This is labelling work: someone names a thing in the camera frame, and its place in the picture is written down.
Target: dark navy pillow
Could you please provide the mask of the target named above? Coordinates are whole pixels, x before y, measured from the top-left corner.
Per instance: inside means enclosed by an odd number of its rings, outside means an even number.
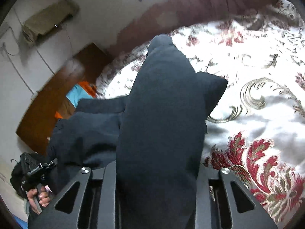
[[[196,206],[205,119],[227,81],[195,73],[170,37],[155,37],[122,117],[116,150],[123,227],[185,229]]]

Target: orange cloth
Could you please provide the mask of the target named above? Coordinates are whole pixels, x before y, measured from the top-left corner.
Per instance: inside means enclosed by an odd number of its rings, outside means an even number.
[[[93,98],[96,98],[96,87],[94,85],[94,87],[92,88],[90,86],[90,83],[88,83],[87,81],[83,81],[83,82],[79,82],[78,83],[89,95],[91,95]]]
[[[59,112],[56,111],[56,113],[55,113],[55,118],[56,118],[56,119],[62,119],[63,117],[60,115]]]

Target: hand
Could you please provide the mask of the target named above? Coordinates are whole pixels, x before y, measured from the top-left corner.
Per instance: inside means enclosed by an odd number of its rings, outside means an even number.
[[[39,211],[38,211],[38,208],[35,204],[35,201],[34,201],[34,197],[37,195],[37,189],[31,189],[29,190],[29,192],[27,193],[27,198],[29,200],[29,203],[33,209],[33,211],[37,214],[39,214]],[[50,202],[50,197],[49,197],[49,193],[47,192],[47,190],[45,189],[44,186],[41,187],[41,193],[39,195],[39,204],[42,205],[43,207],[46,207],[49,202]]]

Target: bed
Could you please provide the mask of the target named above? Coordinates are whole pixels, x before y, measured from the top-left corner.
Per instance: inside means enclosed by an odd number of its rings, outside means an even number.
[[[234,171],[279,228],[290,228],[304,211],[304,29],[295,6],[279,0],[169,34],[196,72],[228,80],[206,122],[202,163]],[[129,94],[148,45],[105,67],[96,82],[99,98]]]

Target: dark blue cloth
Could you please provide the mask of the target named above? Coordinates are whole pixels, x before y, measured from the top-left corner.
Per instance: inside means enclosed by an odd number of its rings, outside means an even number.
[[[25,221],[23,221],[22,219],[19,219],[15,215],[13,215],[13,217],[17,221],[17,223],[22,227],[22,229],[27,229],[27,223]]]
[[[75,114],[57,122],[47,148],[47,161],[58,159],[56,168],[48,176],[48,185],[54,194],[59,193],[80,168],[98,169],[116,159],[126,99],[82,99]]]
[[[123,228],[185,229],[196,206],[206,108],[214,109],[227,83],[196,74],[167,35],[152,40],[122,115],[116,151]],[[210,89],[218,91],[211,100]]]

